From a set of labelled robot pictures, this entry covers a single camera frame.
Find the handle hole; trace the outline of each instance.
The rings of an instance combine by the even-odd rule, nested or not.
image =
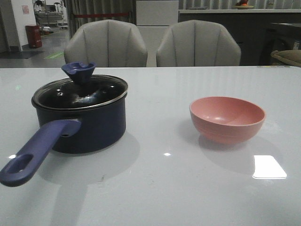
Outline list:
[[[32,154],[24,154],[14,158],[14,163],[9,167],[8,173],[19,173],[26,168],[32,160]]]

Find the pot lid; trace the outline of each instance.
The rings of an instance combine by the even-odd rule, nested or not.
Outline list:
[[[85,110],[113,103],[127,94],[127,82],[109,75],[92,75],[77,84],[70,78],[57,80],[38,89],[32,104],[51,110]]]

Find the pink bowl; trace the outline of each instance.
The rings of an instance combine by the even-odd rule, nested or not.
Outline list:
[[[248,101],[232,97],[205,97],[190,105],[195,128],[206,138],[222,144],[244,142],[260,130],[265,112]]]

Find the gray chair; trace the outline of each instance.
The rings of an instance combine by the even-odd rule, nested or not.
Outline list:
[[[64,49],[65,62],[97,67],[145,67],[147,49],[136,25],[102,20],[82,25]]]
[[[158,67],[238,66],[240,55],[224,26],[190,20],[167,28],[156,57]]]

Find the saucepan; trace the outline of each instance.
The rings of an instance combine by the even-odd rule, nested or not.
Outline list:
[[[0,171],[0,182],[20,186],[29,181],[51,149],[88,153],[117,142],[126,130],[127,83],[110,75],[93,75],[94,63],[62,67],[69,78],[46,84],[32,97],[40,129]]]

